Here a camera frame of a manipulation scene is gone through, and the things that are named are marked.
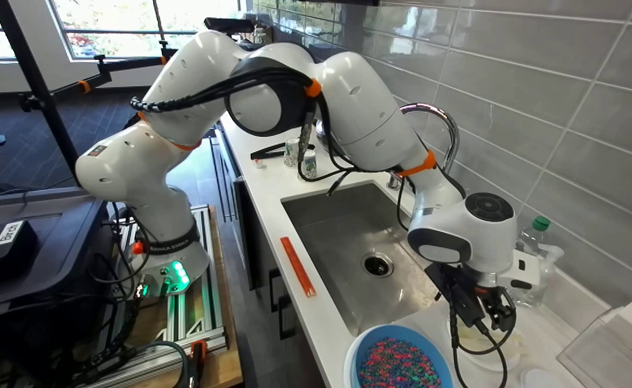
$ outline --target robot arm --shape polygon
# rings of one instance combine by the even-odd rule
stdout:
[[[207,267],[187,199],[166,188],[164,177],[223,109],[241,129],[272,136],[303,125],[319,108],[349,162],[363,170],[395,170],[413,183],[407,241],[421,257],[467,267],[483,287],[494,287],[494,274],[511,265],[516,220],[509,203],[492,194],[464,199],[357,53],[312,63],[308,52],[288,43],[247,53],[223,34],[198,33],[138,108],[143,120],[97,143],[75,170],[88,191],[122,201],[146,231],[151,258],[145,274],[157,289],[169,282],[172,262],[180,262],[190,280]]]

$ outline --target sink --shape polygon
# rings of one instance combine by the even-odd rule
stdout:
[[[346,329],[397,322],[430,306],[435,287],[406,243],[395,203],[375,186],[282,201]]]

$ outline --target countertop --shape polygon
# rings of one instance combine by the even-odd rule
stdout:
[[[333,299],[330,297],[325,282],[316,274],[316,267],[312,258],[308,257],[302,240],[297,238],[295,226],[291,225],[282,201],[286,199],[300,199],[325,191],[333,178],[308,183],[302,182],[295,173],[295,168],[288,168],[282,164],[281,157],[273,160],[260,160],[253,162],[250,154],[275,143],[292,140],[297,137],[297,129],[281,133],[281,136],[267,136],[256,137],[245,132],[241,132],[229,115],[222,116],[222,125],[229,137],[229,144],[233,149],[233,155],[241,168],[244,182],[247,186],[250,199],[255,203],[258,222],[262,226],[262,232],[269,241],[269,247],[273,252],[273,260],[282,274],[282,280],[288,289],[291,301],[295,306],[295,312],[300,317],[300,323],[303,328],[303,334],[308,338],[308,345],[312,350],[314,361],[319,362],[319,370],[323,375],[323,382],[327,385],[344,385],[342,382],[342,364],[349,345],[356,341],[353,334],[349,334],[342,317],[336,310]],[[331,170],[325,151],[316,144],[316,173],[323,174]],[[386,191],[390,199],[397,196],[397,191],[386,188],[388,174],[375,173],[375,174],[349,174],[342,183],[342,188],[353,183],[372,182],[381,191]],[[407,212],[412,208],[410,194],[400,201],[404,209]],[[281,246],[281,238],[288,238],[302,267],[310,277],[310,282],[314,287],[314,297],[306,297],[291,265],[288,257],[285,254]],[[446,303],[435,301],[427,310],[413,312],[410,317],[404,317],[397,322],[400,326],[413,328],[423,333],[427,338],[430,338],[439,351],[443,354],[443,361],[451,367],[451,347],[449,347],[449,329],[446,329]],[[517,385],[517,377],[521,370],[531,367],[545,369],[548,374],[556,375],[560,385],[579,385],[558,362],[556,354],[575,337],[575,329],[569,328],[558,315],[555,315],[548,309],[517,310],[517,328],[516,337],[521,345],[521,362],[509,374],[509,385]],[[474,367],[469,361],[459,358],[461,375],[467,385],[498,385],[501,374],[490,374],[480,367]]]

